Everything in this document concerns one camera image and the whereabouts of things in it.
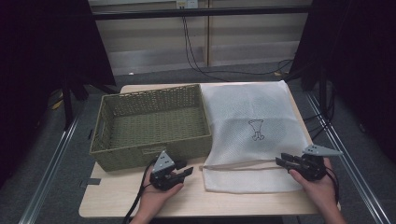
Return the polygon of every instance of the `wall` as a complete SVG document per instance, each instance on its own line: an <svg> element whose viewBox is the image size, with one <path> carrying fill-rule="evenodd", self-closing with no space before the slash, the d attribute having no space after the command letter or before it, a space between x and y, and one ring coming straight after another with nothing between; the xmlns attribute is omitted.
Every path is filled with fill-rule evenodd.
<svg viewBox="0 0 396 224"><path fill-rule="evenodd" d="M103 0L92 0L93 12L176 8L176 1L161 0L95 6L100 5L100 1ZM198 3L201 8L269 7L310 5L311 1L199 0ZM196 61L200 66L206 66L273 62L293 57L305 20L306 14L246 15L187 18L187 24ZM97 25L113 67L139 67L133 69L138 72L163 70L169 64L188 67L181 18L98 21ZM165 60L166 64L157 64L160 60ZM125 74L126 70L118 70L116 75L120 73Z"/></svg>

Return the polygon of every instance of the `metal rail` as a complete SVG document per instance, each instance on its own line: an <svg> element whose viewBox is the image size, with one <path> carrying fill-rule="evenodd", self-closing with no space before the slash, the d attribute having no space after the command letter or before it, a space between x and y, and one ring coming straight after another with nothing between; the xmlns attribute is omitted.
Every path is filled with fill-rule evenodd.
<svg viewBox="0 0 396 224"><path fill-rule="evenodd" d="M373 193L367 182L364 180L361 172L359 171L355 162L352 160L351 156L347 151L347 148L344 146L343 142L339 138L334 127L331 124L329 125L326 122L325 118L321 116L317 98L312 93L308 93L307 98L309 104L311 104L315 113L318 115L320 124L325 128L326 134L329 137L329 140L332 142L332 146L334 147L334 149L344 152L344 155L340 156L341 162L346 168L349 177L352 179L352 182L354 183L356 189L361 195L361 198L363 199L364 203L372 214L375 222L380 224L390 224L391 222L387 217L384 209L382 208L381 203L378 201L375 194Z"/></svg>
<svg viewBox="0 0 396 224"><path fill-rule="evenodd" d="M232 16L254 14L290 14L323 12L332 10L332 7L290 6L290 7L222 7L222 8L191 8L191 9L166 9L145 11L110 11L94 12L93 18L97 21L127 20L148 18L172 17L201 17L201 16Z"/></svg>
<svg viewBox="0 0 396 224"><path fill-rule="evenodd" d="M32 199L30 200L29 204L25 208L23 215L20 219L19 224L33 224L40 212L40 209L44 203L44 200L47 197L47 194L50 190L50 185L52 180L56 176L56 172L58 171L59 165L61 163L62 157L67 150L69 142L73 136L73 133L78 124L78 118L82 113L84 108L84 104L79 109L78 114L75 116L73 122L71 123L70 127L64 131L61 141L59 142L56 150L52 156L51 161L49 162L49 166L47 167L46 172L44 173L41 181L35 190L35 194L33 195Z"/></svg>

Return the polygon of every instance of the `power cord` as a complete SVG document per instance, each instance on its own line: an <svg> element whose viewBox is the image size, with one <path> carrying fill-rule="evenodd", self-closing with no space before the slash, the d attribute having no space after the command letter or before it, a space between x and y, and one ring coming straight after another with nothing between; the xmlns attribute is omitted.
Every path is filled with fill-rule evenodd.
<svg viewBox="0 0 396 224"><path fill-rule="evenodd" d="M299 78L301 76L301 73L306 71L307 69L318 65L318 63L320 62L320 58L319 57L315 57L312 56L311 59L309 60L308 63L306 63L304 66L298 68L297 70L292 71L291 73L289 73L286 77L283 78L283 80L288 83L296 78Z"/></svg>
<svg viewBox="0 0 396 224"><path fill-rule="evenodd" d="M311 137L312 140L315 140L331 124L332 118L334 116L334 110L335 110L335 95L336 95L336 90L335 90L335 87L332 86L332 97L330 98L329 105L327 106L327 109L326 109L326 112L325 112L326 114L329 113L330 115L327 118L327 120L325 120L324 124L320 124L318 127L308 131L309 133L312 133L313 131L315 131L315 130L320 128L320 130L314 136ZM308 121L310 121L310 120L312 120L314 118L317 118L319 116L323 116L323 112L321 112L321 113L319 113L319 114L317 114L315 116L312 116L312 117L304 119L304 122L308 122Z"/></svg>
<svg viewBox="0 0 396 224"><path fill-rule="evenodd" d="M301 224L301 220L300 220L299 216L297 216L297 222L298 222L298 224Z"/></svg>
<svg viewBox="0 0 396 224"><path fill-rule="evenodd" d="M332 181L332 184L334 186L334 194L335 194L335 204L338 204L338 201L340 200L340 186L339 186L339 182L338 182L338 177L335 174L335 172L330 169L329 167L326 167L326 170L329 170L332 175L326 171L326 175L330 178L330 180Z"/></svg>
<svg viewBox="0 0 396 224"><path fill-rule="evenodd" d="M147 172L148 172L148 170L149 170L149 167L150 167L152 164L154 164L156 160L157 160L157 159L152 160L152 161L148 164L148 166L146 167L145 173L143 173L142 182L140 183L139 191L137 192L136 198L134 199L134 203L132 204L131 209L129 209L128 213L125 215L124 220L122 221L122 224L128 224L128 223L130 222L129 219L130 219L130 217L131 217L131 214L132 214L132 212L134 211L134 209L136 208L137 203L139 202L140 198L142 197L143 191L145 191L145 188L146 188L146 187L148 187L148 186L151 185L151 184L148 184L148 185L144 186L144 183L145 183L146 174L147 174Z"/></svg>
<svg viewBox="0 0 396 224"><path fill-rule="evenodd" d="M182 17L182 20L183 20L183 27L184 27L184 38L185 38L185 46L186 46L187 61L189 62L190 67L191 67L194 71L199 72L199 73L203 74L203 75L206 76L206 77L211 77L211 78L214 78L214 79L217 79L217 80L220 80L220 81L229 82L229 80L225 80L225 79L219 78L219 77L212 77L212 76L210 76L210 75L208 75L208 74L211 74L211 73L232 73L232 74L244 74L244 75L253 75L253 76L270 75L270 74L273 74L273 73L275 73L275 72L280 72L281 74L283 74L283 73L282 73L282 69L283 69L284 67L286 67L287 65L289 65L291 62L293 62L292 59L287 59L287 60L280 61L280 62L278 62L278 65L277 65L277 69L276 69L276 70L274 70L274 71L269 71L269 72L265 72L265 73L249 73L249 72L242 72L242 71L203 71L203 70L198 66L197 62L195 61L195 57L194 57L194 54L193 54L193 52L192 52L192 47L191 47L191 42L190 42L190 35L189 35L189 27L187 26L186 18L185 18L185 17ZM188 46L190 46L190 53L191 53L193 62L194 62L194 64L195 64L195 67L192 66L192 64L191 64L190 57L189 57Z"/></svg>

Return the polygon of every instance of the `woven basket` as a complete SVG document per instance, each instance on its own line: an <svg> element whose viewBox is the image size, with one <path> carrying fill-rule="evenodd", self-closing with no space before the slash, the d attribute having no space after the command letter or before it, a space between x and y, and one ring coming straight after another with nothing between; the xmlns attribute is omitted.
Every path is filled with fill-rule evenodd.
<svg viewBox="0 0 396 224"><path fill-rule="evenodd" d="M211 147L201 88L188 85L103 96L90 155L109 172L146 166L164 149L188 160Z"/></svg>

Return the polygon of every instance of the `basket handle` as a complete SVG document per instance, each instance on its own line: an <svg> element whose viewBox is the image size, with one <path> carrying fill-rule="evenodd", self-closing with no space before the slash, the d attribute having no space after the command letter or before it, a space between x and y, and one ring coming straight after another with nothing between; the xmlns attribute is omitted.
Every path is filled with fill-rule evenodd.
<svg viewBox="0 0 396 224"><path fill-rule="evenodd" d="M141 150L142 150L143 155L158 154L158 153L161 153L162 151L166 150L166 146L145 147L145 148L142 148Z"/></svg>
<svg viewBox="0 0 396 224"><path fill-rule="evenodd" d="M106 128L106 121L103 119L102 115L99 115L98 120L96 121L96 128L94 132L94 139L99 143L99 145L104 145L104 133Z"/></svg>

